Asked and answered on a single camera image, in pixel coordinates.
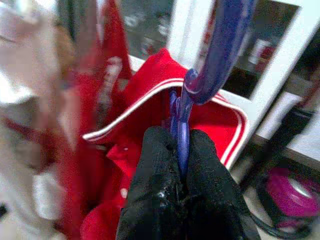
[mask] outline red fabric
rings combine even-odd
[[[105,181],[109,181],[106,176],[114,173],[110,171],[112,167],[105,161],[104,151],[84,141],[82,134],[96,127],[98,97],[103,87],[112,86],[110,98],[116,103],[120,97],[119,79],[131,78],[123,23],[115,1],[106,2],[102,13],[105,16],[103,43],[100,44],[96,36],[97,40],[91,51],[81,60],[72,74],[73,90],[79,99],[80,111],[74,113],[78,115],[79,131],[74,155],[60,166],[60,177],[64,182],[66,195],[59,228],[68,239],[74,240],[81,238],[81,225],[85,217],[102,202]],[[109,76],[108,69],[113,67],[114,58],[120,59],[121,70],[118,75]],[[116,80],[110,84],[108,81],[111,77],[116,77]]]
[[[168,83],[181,86],[186,71],[170,57],[166,49],[149,57],[123,91],[122,104],[114,104],[111,107],[111,111],[116,109],[118,113],[122,113],[116,116],[120,117],[121,121],[115,124],[116,117],[113,117],[110,119],[110,126],[114,126],[110,130],[88,140],[94,144],[106,144],[109,150],[105,158],[105,182],[100,205],[85,218],[81,227],[82,239],[101,239],[101,236],[103,239],[115,239],[115,223],[118,222],[120,209],[125,204],[121,190],[127,190],[130,186],[141,154],[145,130],[150,126],[162,125],[163,120],[170,115],[169,91],[161,90],[146,99],[128,116],[124,117],[125,113],[142,102],[147,94],[154,93]],[[229,154],[225,156],[226,165],[242,139],[235,138],[237,128],[239,136],[244,135],[246,117],[241,112],[224,106],[227,101],[221,95],[216,96],[216,101],[221,103],[211,101],[202,106],[195,105],[192,108],[189,126],[209,135],[215,142],[219,158],[222,158],[231,146]]]

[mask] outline pink object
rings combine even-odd
[[[269,172],[266,190],[277,207],[290,217],[313,217],[319,214],[319,204],[309,186],[289,176],[286,168]]]

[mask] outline blue plastic hook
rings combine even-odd
[[[204,104],[225,84],[238,58],[238,51],[252,18],[256,0],[219,0],[210,47],[202,70],[190,69],[183,82],[181,97],[170,93],[170,132],[177,138],[181,178],[188,171],[189,116],[192,105]]]

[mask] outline black cable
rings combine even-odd
[[[259,228],[261,228],[265,233],[276,238],[289,239],[289,240],[303,239],[309,236],[311,233],[311,229],[308,225],[298,229],[296,232],[285,232],[285,231],[279,230],[278,228],[269,226],[268,224],[260,220],[258,217],[256,217],[252,213],[251,213],[251,218],[255,222],[255,224]]]

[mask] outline glass cabinet door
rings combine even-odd
[[[166,47],[174,0],[122,0],[129,54],[146,60]]]
[[[241,107],[250,121],[250,133],[258,126],[291,69],[317,31],[320,2],[316,0],[258,0],[254,16],[238,52],[238,60],[220,93]],[[207,31],[197,49],[200,66],[213,32],[215,8],[207,16]]]
[[[161,48],[167,48],[173,59],[182,62],[182,51],[186,44],[185,34],[189,30],[194,2],[119,1],[132,70],[137,71],[150,55],[157,53]]]

